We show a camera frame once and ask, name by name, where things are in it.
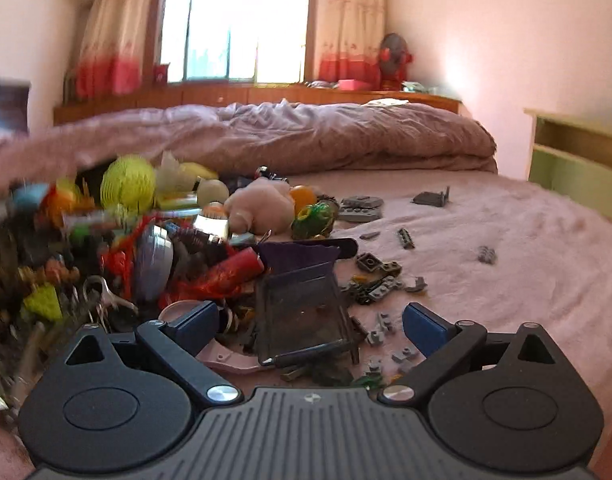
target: metal screw cap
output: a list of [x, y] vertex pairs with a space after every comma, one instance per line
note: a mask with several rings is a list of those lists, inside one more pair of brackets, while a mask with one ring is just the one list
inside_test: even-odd
[[213, 402], [232, 402], [239, 396], [239, 390], [229, 384], [212, 386], [206, 393]]
[[387, 386], [381, 393], [386, 399], [391, 402], [408, 402], [415, 397], [415, 391], [409, 386], [404, 384], [393, 384]]

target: wooden cabinet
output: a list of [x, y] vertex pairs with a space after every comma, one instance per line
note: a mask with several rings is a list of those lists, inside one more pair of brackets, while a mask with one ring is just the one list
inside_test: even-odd
[[529, 181], [612, 219], [612, 126], [526, 110], [534, 118]]
[[300, 84], [252, 85], [202, 81], [152, 87], [127, 96], [57, 107], [54, 110], [54, 120], [55, 124], [72, 123], [95, 115], [120, 112], [132, 108], [171, 108], [180, 105], [224, 107], [231, 103], [279, 103], [282, 99], [291, 103], [314, 105], [365, 104], [368, 101], [385, 97], [424, 103], [454, 113], [459, 112], [460, 106], [460, 102], [454, 99], [407, 92], [348, 92], [308, 88]]

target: pink bedsheet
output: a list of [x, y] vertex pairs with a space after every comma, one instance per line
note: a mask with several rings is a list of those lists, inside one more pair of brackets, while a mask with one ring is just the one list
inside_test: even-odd
[[116, 155], [158, 164], [169, 150], [220, 174], [338, 168], [497, 173], [495, 141], [472, 119], [427, 105], [265, 103], [130, 110], [67, 124], [0, 146], [0, 194], [13, 180], [73, 176]]
[[[336, 237], [353, 237], [371, 251], [404, 267], [402, 278], [429, 283], [423, 296], [395, 291], [351, 314], [366, 328], [379, 311], [390, 313], [398, 331], [380, 348], [361, 347], [362, 365], [382, 359], [396, 373], [391, 353], [408, 343], [401, 312], [419, 301], [448, 321], [471, 319], [491, 332], [516, 332], [521, 323], [541, 323], [595, 394], [606, 420], [602, 442], [612, 433], [612, 224], [596, 212], [534, 184], [481, 171], [332, 171], [291, 179], [336, 197], [366, 194], [386, 203], [384, 218], [369, 224], [339, 224]], [[445, 208], [414, 205], [424, 190], [451, 186]], [[395, 235], [405, 227], [416, 248], [401, 248]], [[362, 233], [381, 231], [371, 241]], [[494, 266], [477, 260], [482, 245], [497, 251]], [[358, 272], [352, 260], [336, 266], [340, 283]], [[285, 386], [276, 372], [228, 376], [250, 390], [255, 384]]]

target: window frame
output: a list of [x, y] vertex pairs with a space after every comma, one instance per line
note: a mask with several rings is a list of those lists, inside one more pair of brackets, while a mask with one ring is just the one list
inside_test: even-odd
[[[144, 62], [143, 62], [143, 78], [142, 86], [149, 88], [154, 85], [153, 67], [161, 57], [161, 34], [164, 19], [164, 8], [166, 0], [151, 0], [150, 9], [147, 16], [146, 39], [144, 44]], [[317, 0], [308, 0], [308, 19], [306, 25], [306, 51], [303, 66], [304, 81], [312, 80], [313, 66], [315, 58], [315, 20], [316, 20]], [[201, 78], [201, 79], [185, 79], [180, 83], [173, 84], [202, 84], [215, 81], [233, 82], [233, 83], [252, 83], [257, 76], [257, 64], [255, 63], [255, 76], [253, 79], [229, 79], [226, 78]]]

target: pink box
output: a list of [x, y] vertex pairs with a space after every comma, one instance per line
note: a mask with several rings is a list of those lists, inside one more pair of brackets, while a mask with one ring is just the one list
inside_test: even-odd
[[340, 79], [337, 84], [338, 90], [372, 90], [372, 85], [358, 79]]

